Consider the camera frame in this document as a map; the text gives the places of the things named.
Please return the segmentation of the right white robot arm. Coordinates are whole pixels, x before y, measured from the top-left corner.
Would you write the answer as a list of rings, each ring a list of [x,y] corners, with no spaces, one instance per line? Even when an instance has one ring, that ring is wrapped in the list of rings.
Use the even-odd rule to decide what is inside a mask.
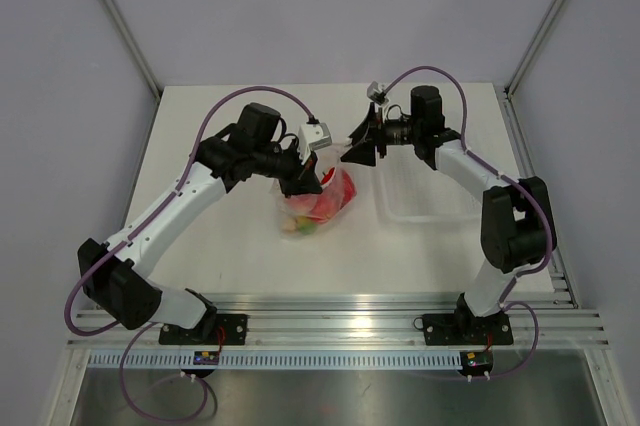
[[[387,93],[377,83],[367,90],[364,120],[350,134],[344,163],[373,167],[391,146],[410,146],[416,157],[464,188],[481,205],[480,244],[485,260],[473,285],[459,297],[454,330],[476,342],[490,327],[488,317],[505,310],[505,300],[522,276],[550,261],[557,245],[548,190],[537,176],[513,180],[467,146],[463,133],[447,126],[438,88],[417,86],[410,111],[385,116]]]

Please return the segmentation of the white plastic food basket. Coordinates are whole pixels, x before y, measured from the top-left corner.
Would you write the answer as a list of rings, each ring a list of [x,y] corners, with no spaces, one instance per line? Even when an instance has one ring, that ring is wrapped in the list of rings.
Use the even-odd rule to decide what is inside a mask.
[[[468,223],[480,218],[480,203],[417,158],[411,145],[389,146],[372,178],[381,213],[392,222]]]

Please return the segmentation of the clear zip top bag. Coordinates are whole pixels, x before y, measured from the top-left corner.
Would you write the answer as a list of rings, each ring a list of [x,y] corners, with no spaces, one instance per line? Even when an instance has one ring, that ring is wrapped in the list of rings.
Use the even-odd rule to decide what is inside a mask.
[[[357,196],[355,182],[340,157],[346,145],[337,143],[317,154],[316,173],[322,193],[287,198],[274,180],[270,190],[275,202],[276,224],[284,237],[309,236],[328,228]]]

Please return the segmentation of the red toy pepper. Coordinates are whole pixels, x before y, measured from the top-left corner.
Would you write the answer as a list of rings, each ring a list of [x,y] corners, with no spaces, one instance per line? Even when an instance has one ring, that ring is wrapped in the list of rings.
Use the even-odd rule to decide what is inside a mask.
[[[357,195],[352,176],[343,167],[330,168],[322,180],[322,196],[339,209],[344,208]]]

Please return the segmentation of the yellow green toy mango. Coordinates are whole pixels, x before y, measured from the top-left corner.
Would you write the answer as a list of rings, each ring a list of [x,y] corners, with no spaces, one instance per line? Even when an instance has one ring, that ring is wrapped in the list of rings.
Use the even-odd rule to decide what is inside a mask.
[[[295,232],[302,236],[314,234],[319,227],[319,223],[313,218],[299,216],[295,218]]]

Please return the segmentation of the pink toy peach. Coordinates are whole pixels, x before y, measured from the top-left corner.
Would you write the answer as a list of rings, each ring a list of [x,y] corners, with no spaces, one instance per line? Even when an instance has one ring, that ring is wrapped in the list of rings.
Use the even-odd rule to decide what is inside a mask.
[[[310,216],[316,202],[316,195],[297,195],[284,198],[286,210],[294,216]]]

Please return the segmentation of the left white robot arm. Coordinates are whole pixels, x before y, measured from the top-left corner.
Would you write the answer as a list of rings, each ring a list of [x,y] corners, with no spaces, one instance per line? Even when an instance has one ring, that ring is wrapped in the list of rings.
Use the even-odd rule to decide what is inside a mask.
[[[80,290],[128,330],[164,323],[195,344],[208,342],[216,331],[213,303],[150,276],[207,208],[254,175],[276,180],[287,197],[322,192],[316,164],[318,150],[332,143],[327,126],[311,117],[282,147],[274,138],[281,121],[278,111],[250,103],[236,122],[200,137],[182,175],[138,218],[102,243],[88,239],[80,246]]]

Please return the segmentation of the red toy tomato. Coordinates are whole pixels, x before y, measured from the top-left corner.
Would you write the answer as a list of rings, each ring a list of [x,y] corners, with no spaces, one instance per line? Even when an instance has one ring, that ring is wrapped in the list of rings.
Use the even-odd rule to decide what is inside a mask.
[[[344,194],[342,191],[324,191],[321,195],[315,196],[314,206],[307,213],[313,221],[323,224],[333,219],[343,208]]]

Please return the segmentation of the beige toy garlic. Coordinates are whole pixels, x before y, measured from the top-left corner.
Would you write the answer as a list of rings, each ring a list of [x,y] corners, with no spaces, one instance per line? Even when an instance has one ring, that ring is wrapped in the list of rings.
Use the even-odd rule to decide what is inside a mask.
[[[284,234],[295,234],[298,231],[295,218],[285,217],[281,222],[281,232]]]

